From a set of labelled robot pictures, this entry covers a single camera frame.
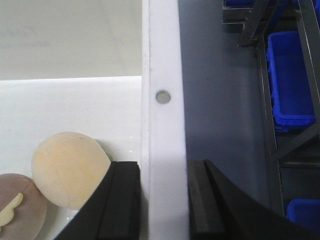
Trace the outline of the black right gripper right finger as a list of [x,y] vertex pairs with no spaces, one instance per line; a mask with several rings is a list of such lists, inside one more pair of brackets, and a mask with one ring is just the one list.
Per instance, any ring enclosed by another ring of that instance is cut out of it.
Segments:
[[192,240],[318,240],[247,195],[210,160],[187,162]]

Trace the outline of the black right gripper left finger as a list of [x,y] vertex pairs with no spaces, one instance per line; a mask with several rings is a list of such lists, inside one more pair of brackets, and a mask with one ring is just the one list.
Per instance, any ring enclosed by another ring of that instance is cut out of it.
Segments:
[[135,161],[113,161],[89,200],[57,240],[137,240],[141,178]]

